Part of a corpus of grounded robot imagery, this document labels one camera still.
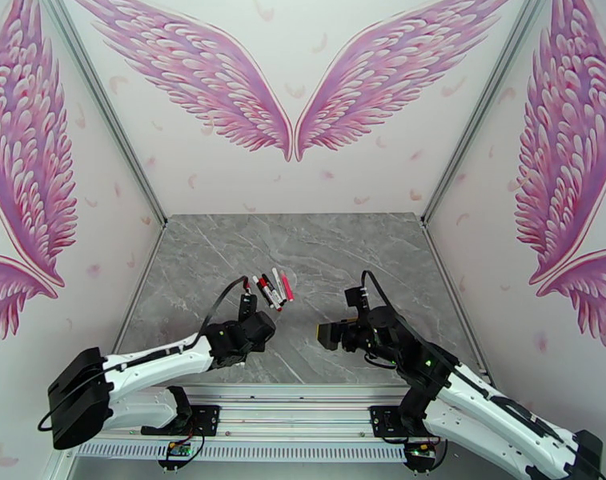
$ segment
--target wire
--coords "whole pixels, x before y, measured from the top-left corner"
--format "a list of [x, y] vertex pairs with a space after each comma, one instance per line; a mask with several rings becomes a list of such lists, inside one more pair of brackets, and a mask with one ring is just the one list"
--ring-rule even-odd
[[405, 330], [407, 330], [410, 333], [410, 335], [412, 337], [414, 337], [416, 339], [416, 341], [418, 343], [420, 343], [422, 346], [424, 346], [427, 349], [427, 351], [429, 351], [429, 353], [431, 353], [436, 358], [438, 358], [439, 361], [442, 362], [443, 365], [445, 365], [445, 367], [450, 372], [452, 372], [456, 377], [460, 378], [460, 380], [462, 380], [463, 382], [468, 384], [472, 389], [478, 391], [481, 394], [484, 394], [486, 392], [485, 389], [478, 387], [472, 380], [465, 377], [465, 375], [463, 375], [461, 372], [459, 372], [456, 369], [456, 367], [443, 356], [443, 354], [441, 354], [431, 343], [429, 343], [427, 340], [425, 340], [425, 338], [423, 338], [423, 336], [418, 331], [416, 331], [412, 325], [409, 324], [407, 319], [402, 317], [401, 314], [398, 311], [396, 311], [396, 308], [394, 307], [394, 305], [391, 304], [391, 301], [385, 294], [385, 291], [383, 291], [383, 288], [380, 286], [378, 279], [376, 279], [376, 276], [370, 270], [364, 270], [363, 273], [360, 275], [360, 285], [362, 287], [365, 287], [365, 279], [367, 278], [367, 276], [369, 276], [369, 278], [371, 279], [371, 282], [374, 283], [376, 292], [378, 292], [381, 299], [383, 299], [383, 302], [385, 303], [385, 305], [388, 306], [394, 313], [398, 314], [399, 317], [403, 318], [403, 319], [399, 320], [400, 324], [405, 328]]
[[389, 445], [406, 445], [407, 443], [409, 443], [409, 436], [407, 436], [405, 439], [390, 439], [381, 436], [380, 439], [382, 439]]
[[180, 441], [174, 443], [174, 448], [176, 446], [184, 445], [186, 442], [188, 442], [193, 437], [194, 437], [194, 427], [191, 427], [191, 429], [189, 430], [189, 435], [185, 439], [181, 439]]
[[200, 339], [200, 337], [203, 336], [205, 329], [207, 328], [207, 325], [209, 325], [209, 322], [211, 321], [211, 319], [214, 316], [214, 313], [220, 306], [220, 303], [223, 302], [223, 299], [227, 297], [227, 295], [230, 293], [230, 291], [232, 289], [234, 289], [241, 282], [243, 283], [243, 287], [245, 288], [245, 290], [249, 290], [249, 278], [247, 276], [241, 276], [238, 279], [236, 279], [235, 281], [228, 284], [227, 287], [224, 289], [224, 291], [218, 296], [218, 298], [216, 299], [214, 304], [211, 305], [211, 308], [209, 309], [209, 311], [207, 311], [207, 315], [205, 316], [205, 319], [203, 320], [203, 324], [200, 326], [200, 330], [198, 330], [198, 334], [196, 334], [196, 338], [194, 339], [193, 343], [185, 346], [186, 349], [189, 350], [196, 346], [196, 343], [198, 343], [198, 340]]
[[194, 456], [192, 456], [186, 462], [183, 463], [183, 466], [185, 466], [188, 463], [190, 463], [191, 461], [193, 461], [193, 459], [196, 458], [200, 454], [201, 451], [203, 451], [203, 447], [205, 446], [205, 433], [204, 433], [204, 431], [201, 428], [199, 428], [199, 427], [196, 427], [196, 430], [198, 430], [198, 432], [200, 433], [200, 438], [201, 438], [201, 440], [200, 440], [200, 447], [194, 453]]
[[374, 355], [365, 352], [365, 362], [367, 362], [369, 365], [373, 365], [376, 367], [379, 367], [381, 369], [386, 369], [386, 370], [396, 370], [396, 365], [387, 365], [386, 363], [380, 363], [380, 362], [374, 362], [374, 360], [377, 358]]
[[45, 424], [45, 421], [47, 419], [49, 419], [54, 414], [54, 412], [56, 412], [58, 410], [58, 408], [60, 406], [62, 406], [62, 404], [64, 404], [65, 401], [69, 397], [71, 397], [72, 394], [75, 394], [76, 391], [78, 391], [81, 387], [85, 386], [86, 384], [88, 384], [92, 380], [95, 380], [96, 378], [100, 377], [101, 375], [106, 374], [107, 372], [111, 372], [112, 370], [116, 370], [116, 369], [118, 369], [120, 367], [123, 367], [123, 366], [126, 366], [126, 365], [127, 365], [127, 362], [116, 364], [114, 366], [106, 368], [105, 370], [100, 370], [99, 372], [97, 372], [96, 374], [92, 375], [88, 379], [83, 380], [82, 382], [80, 382], [76, 387], [74, 387], [72, 390], [70, 390], [65, 395], [65, 397], [60, 400], [60, 402], [58, 404], [56, 404], [47, 414], [45, 414], [45, 416], [38, 423], [38, 431], [47, 432], [47, 431], [51, 431], [53, 429], [52, 426], [49, 426], [49, 427], [46, 428], [46, 427], [42, 427], [42, 425]]
[[596, 468], [589, 460], [587, 460], [585, 456], [580, 454], [578, 452], [578, 450], [574, 450], [570, 446], [567, 446], [567, 449], [570, 450], [575, 456], [577, 456], [578, 458], [583, 460], [583, 463], [585, 463], [587, 466], [589, 466], [592, 469], [592, 471], [598, 475], [598, 478], [600, 478], [600, 480], [606, 480], [605, 475], [603, 475], [598, 468]]
[[440, 460], [436, 463], [434, 463], [434, 466], [432, 468], [429, 469], [429, 471], [434, 471], [436, 470], [439, 466], [441, 466], [443, 464], [443, 462], [445, 461], [445, 457], [447, 456], [447, 448], [449, 447], [449, 441], [446, 439], [445, 440], [445, 447], [443, 448], [443, 455], [440, 457]]

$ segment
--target white wall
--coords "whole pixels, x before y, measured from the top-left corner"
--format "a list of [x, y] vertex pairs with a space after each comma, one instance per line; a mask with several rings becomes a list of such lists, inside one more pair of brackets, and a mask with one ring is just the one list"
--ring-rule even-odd
[[[606, 0], [587, 2], [606, 40]], [[537, 414], [599, 435], [605, 442], [606, 473], [606, 345], [589, 328], [581, 332], [569, 298], [558, 292], [536, 296], [541, 283], [528, 284], [538, 266], [536, 252], [516, 240], [515, 194], [523, 190], [516, 189], [515, 180], [526, 88], [532, 53], [539, 47], [541, 29], [550, 26], [551, 12], [550, 0], [464, 159], [459, 172], [464, 178], [452, 184], [431, 229], [500, 385]], [[580, 132], [580, 125], [574, 129]], [[554, 162], [559, 156], [551, 151], [545, 157]], [[599, 157], [606, 158], [606, 144]], [[585, 188], [593, 186], [590, 181], [593, 176], [584, 176]], [[605, 248], [606, 193], [571, 259]], [[591, 277], [583, 278], [589, 282]], [[595, 302], [605, 304], [605, 295], [598, 291]], [[599, 330], [596, 323], [595, 330], [599, 337], [604, 326]]]
[[[0, 30], [11, 1], [0, 0]], [[110, 351], [142, 264], [159, 232], [45, 14], [42, 23], [60, 62], [68, 118], [66, 133], [72, 141], [72, 196], [78, 200], [78, 225], [75, 243], [57, 256], [56, 270], [65, 284], [51, 284], [58, 297], [40, 294], [28, 299], [19, 314], [15, 336], [10, 331], [6, 339], [0, 339], [3, 479], [40, 477], [52, 448], [50, 434], [36, 431], [48, 407], [46, 388], [85, 348], [100, 346], [103, 352]], [[11, 244], [1, 219], [0, 255], [26, 264]]]
[[[106, 45], [89, 10], [76, 0], [64, 1], [168, 214], [422, 212], [523, 2], [507, 0], [486, 40], [370, 134], [337, 152], [314, 146], [301, 162], [285, 162], [274, 147], [251, 153], [211, 134], [207, 116], [198, 120], [170, 102]], [[141, 1], [192, 16], [237, 39], [295, 125], [352, 36], [394, 14], [442, 0]], [[201, 59], [188, 51], [188, 60]], [[403, 69], [415, 67], [414, 61]]]

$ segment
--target vented panel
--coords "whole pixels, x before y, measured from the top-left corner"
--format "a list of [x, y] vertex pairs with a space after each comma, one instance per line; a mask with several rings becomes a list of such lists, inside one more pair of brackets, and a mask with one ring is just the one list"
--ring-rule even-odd
[[[95, 439], [81, 445], [78, 456], [159, 460], [164, 459], [167, 454], [167, 443], [157, 440]], [[199, 444], [200, 438], [195, 438], [192, 442], [192, 446], [196, 449]], [[301, 442], [284, 445], [277, 442], [257, 444], [211, 440], [205, 441], [199, 459], [208, 462], [398, 463], [406, 461], [402, 446], [378, 442], [352, 444]]]

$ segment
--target white arm casing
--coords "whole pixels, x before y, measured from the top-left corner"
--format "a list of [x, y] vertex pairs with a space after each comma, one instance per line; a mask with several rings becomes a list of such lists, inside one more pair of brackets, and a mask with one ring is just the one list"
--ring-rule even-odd
[[110, 402], [113, 414], [102, 425], [104, 430], [139, 428], [141, 425], [162, 428], [176, 417], [176, 400], [169, 389], [140, 390], [116, 402]]
[[103, 369], [105, 370], [119, 363], [131, 362], [136, 358], [144, 357], [159, 350], [169, 350], [174, 347], [182, 350], [182, 353], [156, 358], [135, 367], [125, 368], [122, 372], [118, 369], [107, 372], [105, 379], [114, 384], [114, 389], [109, 393], [110, 407], [113, 403], [136, 390], [156, 386], [160, 382], [166, 382], [181, 375], [207, 372], [213, 362], [213, 358], [209, 353], [211, 347], [207, 341], [207, 337], [200, 337], [194, 348], [184, 350], [184, 346], [192, 343], [195, 336], [194, 334], [179, 342], [158, 346], [134, 354], [107, 355], [105, 357], [106, 361], [103, 364]]
[[527, 465], [536, 466], [552, 480], [568, 476], [564, 467], [566, 464], [573, 465], [576, 456], [566, 446], [573, 450], [578, 448], [571, 431], [546, 421], [563, 442], [548, 435], [539, 436], [489, 400], [494, 396], [505, 397], [503, 394], [467, 366], [458, 365], [456, 369], [489, 395], [485, 398], [462, 378], [450, 374], [447, 380], [451, 385], [443, 387], [437, 399], [425, 411], [427, 417], [424, 424], [428, 431], [450, 438], [516, 478], [530, 478], [524, 470]]

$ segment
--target mounting plate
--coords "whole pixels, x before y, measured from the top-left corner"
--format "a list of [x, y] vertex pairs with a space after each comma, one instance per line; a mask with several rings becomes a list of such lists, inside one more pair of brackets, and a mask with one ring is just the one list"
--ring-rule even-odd
[[215, 436], [218, 429], [220, 406], [194, 406], [191, 405], [193, 424], [203, 431], [205, 436]]
[[369, 418], [377, 438], [409, 438], [409, 431], [400, 420], [398, 406], [370, 406]]

